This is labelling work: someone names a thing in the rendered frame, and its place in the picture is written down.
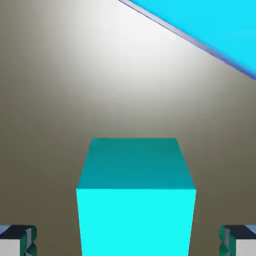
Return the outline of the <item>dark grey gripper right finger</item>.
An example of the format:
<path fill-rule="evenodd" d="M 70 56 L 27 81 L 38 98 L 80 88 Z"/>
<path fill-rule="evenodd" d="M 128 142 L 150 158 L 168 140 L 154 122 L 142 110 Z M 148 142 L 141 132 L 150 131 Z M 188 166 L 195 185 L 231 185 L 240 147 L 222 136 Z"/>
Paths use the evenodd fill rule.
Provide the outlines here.
<path fill-rule="evenodd" d="M 219 256 L 256 256 L 256 224 L 222 225 Z"/>

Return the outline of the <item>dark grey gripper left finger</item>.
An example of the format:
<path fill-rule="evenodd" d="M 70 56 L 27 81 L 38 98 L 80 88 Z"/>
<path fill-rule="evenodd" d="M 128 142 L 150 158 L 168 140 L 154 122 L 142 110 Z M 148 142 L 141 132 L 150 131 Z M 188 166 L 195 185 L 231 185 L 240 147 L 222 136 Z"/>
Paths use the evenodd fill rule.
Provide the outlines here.
<path fill-rule="evenodd" d="M 0 256 L 37 256 L 35 225 L 0 225 Z"/>

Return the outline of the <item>small cyan cube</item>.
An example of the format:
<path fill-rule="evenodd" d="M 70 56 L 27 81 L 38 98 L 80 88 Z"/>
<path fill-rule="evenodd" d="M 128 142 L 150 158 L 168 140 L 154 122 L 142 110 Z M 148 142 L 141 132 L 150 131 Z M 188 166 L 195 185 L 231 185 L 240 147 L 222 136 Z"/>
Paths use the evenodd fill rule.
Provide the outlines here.
<path fill-rule="evenodd" d="M 196 192 L 177 139 L 93 138 L 76 188 L 82 256 L 189 256 Z"/>

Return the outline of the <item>large cyan box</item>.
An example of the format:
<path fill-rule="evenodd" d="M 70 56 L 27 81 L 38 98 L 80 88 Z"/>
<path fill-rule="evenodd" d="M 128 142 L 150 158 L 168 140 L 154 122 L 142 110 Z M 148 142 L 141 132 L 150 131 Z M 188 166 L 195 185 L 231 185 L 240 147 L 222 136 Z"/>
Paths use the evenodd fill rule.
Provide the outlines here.
<path fill-rule="evenodd" d="M 256 80 L 256 0 L 119 0 Z"/>

